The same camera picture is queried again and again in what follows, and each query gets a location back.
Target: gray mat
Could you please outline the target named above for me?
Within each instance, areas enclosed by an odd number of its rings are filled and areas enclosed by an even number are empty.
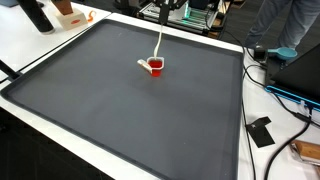
[[[164,35],[154,78],[157,37],[104,20],[1,95],[160,178],[236,179],[242,55]]]

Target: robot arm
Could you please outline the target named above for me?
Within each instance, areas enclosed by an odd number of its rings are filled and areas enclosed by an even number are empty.
[[[166,24],[168,22],[170,10],[180,9],[187,0],[152,0],[156,6],[160,7],[159,23]]]

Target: pant leg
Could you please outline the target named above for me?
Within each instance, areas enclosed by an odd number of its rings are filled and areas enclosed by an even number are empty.
[[[274,19],[290,2],[291,0],[264,0],[244,45],[249,48],[255,47],[262,36],[268,31]]]
[[[320,13],[320,0],[293,0],[278,47],[295,48]]]

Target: person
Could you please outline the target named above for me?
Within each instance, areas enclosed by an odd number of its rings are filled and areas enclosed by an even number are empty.
[[[320,13],[320,0],[264,0],[244,45],[254,48],[290,2],[291,9],[275,48],[295,49]]]

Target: white table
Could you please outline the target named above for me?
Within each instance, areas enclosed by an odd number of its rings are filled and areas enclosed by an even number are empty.
[[[55,28],[53,34],[42,35],[19,5],[12,8],[0,6],[0,59],[15,71],[111,14],[100,9],[72,3],[72,7],[82,11],[87,18],[91,10],[97,14],[88,25],[65,31],[54,16],[58,11],[57,8],[49,0],[40,1],[45,4],[42,10]],[[6,74],[0,72],[0,81],[6,77]]]
[[[107,19],[113,19],[119,22],[136,25],[154,31],[157,31],[160,28],[160,26],[157,24],[133,19],[119,14],[112,14],[108,16]],[[163,28],[163,33],[242,52],[242,48],[239,46],[209,39],[206,37],[201,37],[168,27]],[[28,71],[30,68],[40,63],[43,59],[34,63],[23,72]],[[253,62],[248,58],[248,56],[246,56],[245,64],[249,65],[251,63]],[[262,71],[257,69],[250,69],[249,72],[252,74],[253,78],[262,81],[264,77],[264,73]],[[4,82],[0,85],[0,89],[8,84],[10,84],[9,81]],[[283,110],[281,106],[275,101],[275,99],[260,87],[257,87],[256,85],[246,80],[244,82],[243,90],[248,122],[253,122],[257,118],[263,116],[269,116],[272,121],[271,124],[267,125],[267,128],[276,142],[275,145],[259,149],[251,140],[257,171],[257,179],[262,179],[266,163],[272,153],[285,140],[300,131],[303,128],[304,124],[292,117],[285,110]],[[297,110],[296,104],[287,101],[286,104],[289,108]],[[126,161],[112,155],[111,153],[91,144],[90,142],[83,140],[58,126],[5,101],[1,97],[0,106],[115,179],[157,179],[155,176],[149,174],[148,172],[145,172],[142,169],[130,163],[127,163]],[[320,144],[319,137],[320,131],[314,127],[310,127],[310,129],[299,139]],[[248,143],[243,123],[241,126],[239,143],[238,179],[253,179]],[[294,161],[289,154],[288,149],[285,149],[274,161],[274,164],[270,171],[269,179],[316,180],[318,179],[318,177],[312,166]]]

